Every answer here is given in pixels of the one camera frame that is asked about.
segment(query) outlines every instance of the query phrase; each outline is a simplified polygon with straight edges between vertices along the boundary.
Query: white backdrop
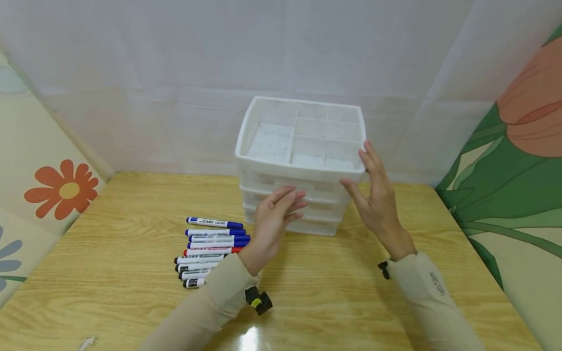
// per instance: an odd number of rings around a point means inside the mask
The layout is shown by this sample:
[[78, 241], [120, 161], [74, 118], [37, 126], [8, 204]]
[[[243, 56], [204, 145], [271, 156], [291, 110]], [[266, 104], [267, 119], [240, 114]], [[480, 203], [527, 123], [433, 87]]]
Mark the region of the white backdrop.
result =
[[358, 104], [435, 184], [562, 21], [560, 0], [0, 0], [0, 40], [115, 170], [235, 173], [254, 95]]

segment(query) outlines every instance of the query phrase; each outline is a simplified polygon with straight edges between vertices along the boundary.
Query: flower center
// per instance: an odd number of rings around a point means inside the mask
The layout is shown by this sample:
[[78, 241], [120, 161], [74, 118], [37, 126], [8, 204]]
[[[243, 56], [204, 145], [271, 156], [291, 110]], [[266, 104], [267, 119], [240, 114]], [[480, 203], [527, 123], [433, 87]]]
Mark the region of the flower center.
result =
[[76, 183], [66, 183], [58, 190], [58, 194], [63, 199], [71, 199], [80, 193], [80, 186]]

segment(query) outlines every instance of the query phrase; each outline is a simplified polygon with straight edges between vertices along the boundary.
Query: sleeve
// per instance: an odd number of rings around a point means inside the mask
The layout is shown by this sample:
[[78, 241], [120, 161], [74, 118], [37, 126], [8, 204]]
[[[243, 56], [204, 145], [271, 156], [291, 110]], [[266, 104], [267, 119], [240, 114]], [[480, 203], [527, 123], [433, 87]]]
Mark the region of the sleeve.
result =
[[138, 351], [201, 350], [246, 304], [244, 292], [257, 284], [237, 254], [228, 255], [152, 332]]
[[418, 320], [433, 351], [481, 351], [484, 345], [451, 299], [443, 276], [424, 253], [398, 262], [388, 272]]

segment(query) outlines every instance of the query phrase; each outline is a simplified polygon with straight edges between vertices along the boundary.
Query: wooden table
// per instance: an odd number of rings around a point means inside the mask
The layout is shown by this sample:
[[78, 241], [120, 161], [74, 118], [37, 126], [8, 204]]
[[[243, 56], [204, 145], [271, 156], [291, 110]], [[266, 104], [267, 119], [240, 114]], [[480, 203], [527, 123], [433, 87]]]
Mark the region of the wooden table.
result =
[[[433, 189], [396, 185], [396, 195], [403, 225], [487, 350], [540, 350]], [[117, 174], [0, 310], [0, 349], [76, 351], [93, 336], [88, 351], [134, 350], [192, 293], [173, 264], [185, 218], [240, 222], [241, 203], [235, 177]], [[427, 349], [377, 270], [386, 258], [354, 206], [335, 237], [287, 233], [262, 276], [274, 308], [245, 308], [207, 349]]]

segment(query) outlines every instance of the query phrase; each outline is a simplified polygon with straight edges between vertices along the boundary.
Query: marker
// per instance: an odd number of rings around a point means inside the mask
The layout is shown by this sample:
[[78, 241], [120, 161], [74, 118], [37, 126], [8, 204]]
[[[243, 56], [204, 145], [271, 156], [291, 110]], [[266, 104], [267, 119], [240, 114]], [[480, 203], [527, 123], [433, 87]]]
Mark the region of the marker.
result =
[[176, 272], [202, 270], [204, 268], [215, 268], [220, 262], [198, 262], [198, 263], [184, 263], [176, 265]]
[[246, 229], [186, 229], [186, 235], [245, 235]]
[[201, 249], [201, 248], [243, 248], [248, 245], [249, 240], [233, 240], [230, 243], [227, 241], [215, 241], [210, 243], [187, 243], [188, 249]]
[[185, 271], [185, 272], [181, 272], [178, 275], [178, 278], [180, 280], [205, 278], [207, 276], [207, 274], [209, 274], [210, 271], [211, 271], [211, 268], [204, 268], [204, 269], [196, 270], [196, 271]]
[[196, 225], [208, 225], [209, 227], [242, 229], [244, 224], [228, 221], [206, 220], [205, 218], [187, 217], [187, 223]]
[[227, 235], [227, 236], [215, 236], [215, 235], [192, 235], [189, 237], [189, 241], [192, 243], [208, 243], [211, 241], [235, 241], [235, 240], [250, 240], [249, 235]]
[[188, 279], [183, 282], [183, 287], [186, 289], [199, 288], [203, 284], [205, 284], [205, 278]]
[[184, 263], [220, 262], [225, 257], [226, 254], [180, 256], [174, 258], [174, 263], [176, 265], [181, 265]]
[[231, 247], [220, 247], [220, 248], [189, 248], [189, 250], [183, 250], [183, 255], [205, 255], [205, 254], [229, 254], [240, 252], [243, 248], [231, 248]]

